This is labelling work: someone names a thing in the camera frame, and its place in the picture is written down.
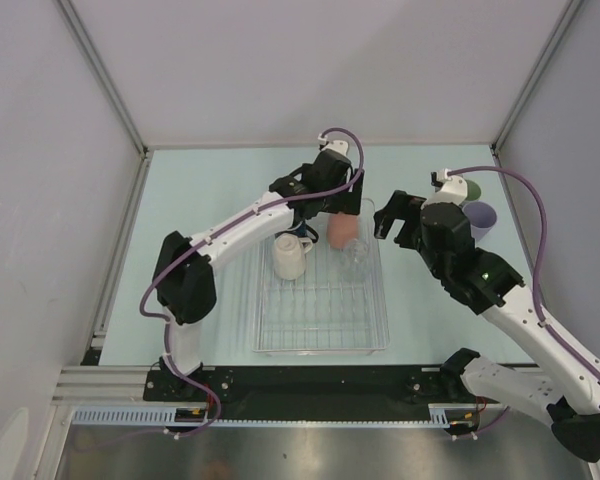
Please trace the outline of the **pink plastic cup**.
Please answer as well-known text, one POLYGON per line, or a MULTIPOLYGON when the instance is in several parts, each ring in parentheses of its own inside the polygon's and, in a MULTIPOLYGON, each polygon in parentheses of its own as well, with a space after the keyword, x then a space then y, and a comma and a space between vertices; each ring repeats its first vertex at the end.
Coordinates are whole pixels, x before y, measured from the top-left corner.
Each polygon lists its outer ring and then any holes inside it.
POLYGON ((327 223, 327 241, 332 248, 344 249, 346 245, 358 238, 358 217, 356 215, 331 214, 327 223))

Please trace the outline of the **lavender plastic cup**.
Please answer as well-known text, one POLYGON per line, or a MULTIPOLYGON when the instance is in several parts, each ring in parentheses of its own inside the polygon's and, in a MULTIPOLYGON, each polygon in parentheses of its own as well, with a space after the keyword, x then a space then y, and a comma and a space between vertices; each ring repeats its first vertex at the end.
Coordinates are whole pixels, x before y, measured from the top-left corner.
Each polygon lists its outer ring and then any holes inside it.
POLYGON ((481 241, 498 221, 496 210, 485 202, 466 203, 462 211, 469 220, 471 235, 476 242, 481 241))

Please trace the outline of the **light green plastic cup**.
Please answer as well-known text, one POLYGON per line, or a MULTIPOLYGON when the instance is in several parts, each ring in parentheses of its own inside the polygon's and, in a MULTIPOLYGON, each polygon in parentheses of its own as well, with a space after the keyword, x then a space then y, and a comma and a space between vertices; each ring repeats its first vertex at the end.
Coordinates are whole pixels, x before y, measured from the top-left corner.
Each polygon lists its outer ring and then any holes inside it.
POLYGON ((472 181, 469 179, 465 180, 465 184, 467 187, 467 195, 466 195, 463 203, 467 204, 467 203, 478 201, 482 196, 481 187, 475 181, 472 181))

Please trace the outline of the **clear glass cup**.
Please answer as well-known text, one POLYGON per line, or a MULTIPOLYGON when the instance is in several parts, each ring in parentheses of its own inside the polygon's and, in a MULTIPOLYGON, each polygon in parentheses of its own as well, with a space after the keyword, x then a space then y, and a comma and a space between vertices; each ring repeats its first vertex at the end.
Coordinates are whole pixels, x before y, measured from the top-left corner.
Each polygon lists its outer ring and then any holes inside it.
POLYGON ((342 249, 339 270, 347 282, 362 282, 369 272, 370 246, 358 238, 350 240, 342 249))

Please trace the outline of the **white ceramic mug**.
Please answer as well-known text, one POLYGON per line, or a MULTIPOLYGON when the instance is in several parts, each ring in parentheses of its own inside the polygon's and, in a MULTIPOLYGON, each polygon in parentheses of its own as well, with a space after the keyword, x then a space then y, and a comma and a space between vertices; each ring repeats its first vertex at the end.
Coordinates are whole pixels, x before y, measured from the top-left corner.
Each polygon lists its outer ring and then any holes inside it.
POLYGON ((284 233, 278 236, 272 247, 274 272, 282 280, 294 281, 306 270, 306 255, 312 250, 313 241, 284 233))

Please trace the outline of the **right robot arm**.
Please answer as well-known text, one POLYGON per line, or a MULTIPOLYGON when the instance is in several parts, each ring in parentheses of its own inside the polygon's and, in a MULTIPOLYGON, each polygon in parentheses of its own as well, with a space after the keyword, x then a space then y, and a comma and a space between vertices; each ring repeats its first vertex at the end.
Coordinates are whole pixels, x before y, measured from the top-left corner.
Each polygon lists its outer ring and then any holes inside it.
POLYGON ((511 338, 546 375, 510 370, 463 348, 442 366, 443 393, 453 401, 471 394, 496 400, 547 425, 579 459, 600 460, 600 359, 543 306, 502 257, 476 246, 462 208, 430 203, 397 190, 374 214, 374 235, 416 251, 432 276, 458 303, 511 338))

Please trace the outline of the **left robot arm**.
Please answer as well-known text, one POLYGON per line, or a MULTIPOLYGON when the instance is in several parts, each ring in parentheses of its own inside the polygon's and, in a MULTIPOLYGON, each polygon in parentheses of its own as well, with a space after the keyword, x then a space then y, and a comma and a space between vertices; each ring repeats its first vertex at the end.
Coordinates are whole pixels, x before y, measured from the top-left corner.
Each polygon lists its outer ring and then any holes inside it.
POLYGON ((216 275, 252 246, 297 229, 318 214, 360 211, 364 178, 360 161, 347 157, 348 143, 329 141, 316 159, 276 179, 241 212, 204 232, 185 237, 174 231, 162 243, 148 291, 155 292, 166 321, 163 353, 170 369, 166 387, 177 398, 194 397, 201 387, 196 371, 202 320, 217 302, 216 275))

